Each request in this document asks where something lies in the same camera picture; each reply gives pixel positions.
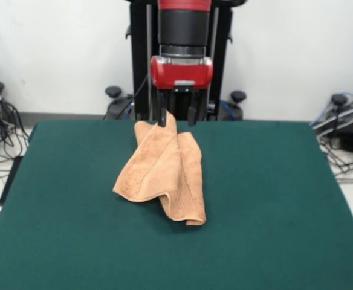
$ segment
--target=table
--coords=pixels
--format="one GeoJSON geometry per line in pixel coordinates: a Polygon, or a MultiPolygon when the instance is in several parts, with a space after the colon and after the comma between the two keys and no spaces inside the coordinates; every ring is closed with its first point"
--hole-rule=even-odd
{"type": "Polygon", "coordinates": [[[202,150],[201,228],[111,193],[133,123],[39,124],[0,217],[0,289],[353,289],[353,217],[307,124],[178,128],[202,150]]]}

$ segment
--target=white wall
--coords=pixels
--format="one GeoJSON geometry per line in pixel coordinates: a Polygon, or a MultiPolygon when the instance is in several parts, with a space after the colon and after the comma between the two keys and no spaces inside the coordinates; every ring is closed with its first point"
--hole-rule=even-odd
{"type": "MultiPolygon", "coordinates": [[[[103,90],[132,91],[124,0],[0,0],[0,79],[23,112],[103,114],[103,90]]],[[[249,0],[235,9],[222,97],[247,118],[312,120],[353,92],[353,1],[249,0]]]]}

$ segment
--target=black cylindrical joint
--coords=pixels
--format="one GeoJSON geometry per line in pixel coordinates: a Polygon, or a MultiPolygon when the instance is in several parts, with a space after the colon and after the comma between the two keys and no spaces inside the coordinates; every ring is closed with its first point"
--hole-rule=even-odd
{"type": "Polygon", "coordinates": [[[206,11],[159,10],[159,44],[206,47],[209,16],[206,11]]]}
{"type": "Polygon", "coordinates": [[[160,56],[184,59],[202,59],[206,56],[206,47],[180,47],[161,45],[160,56]]]}

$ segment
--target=towel fold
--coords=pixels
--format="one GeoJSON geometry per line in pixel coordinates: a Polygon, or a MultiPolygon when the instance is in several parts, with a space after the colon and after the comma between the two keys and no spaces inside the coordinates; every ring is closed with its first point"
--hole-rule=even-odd
{"type": "Polygon", "coordinates": [[[113,191],[132,202],[159,198],[170,219],[203,225],[202,154],[193,135],[178,134],[170,113],[165,128],[139,121],[135,135],[138,148],[113,191]]]}

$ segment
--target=towel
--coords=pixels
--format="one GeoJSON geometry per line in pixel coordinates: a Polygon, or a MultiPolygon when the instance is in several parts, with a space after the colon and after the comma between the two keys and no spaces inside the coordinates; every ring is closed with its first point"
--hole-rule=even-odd
{"type": "Polygon", "coordinates": [[[113,191],[132,202],[159,198],[170,219],[203,225],[202,154],[193,135],[178,134],[175,118],[168,112],[165,128],[139,121],[135,136],[138,148],[113,191]]]}

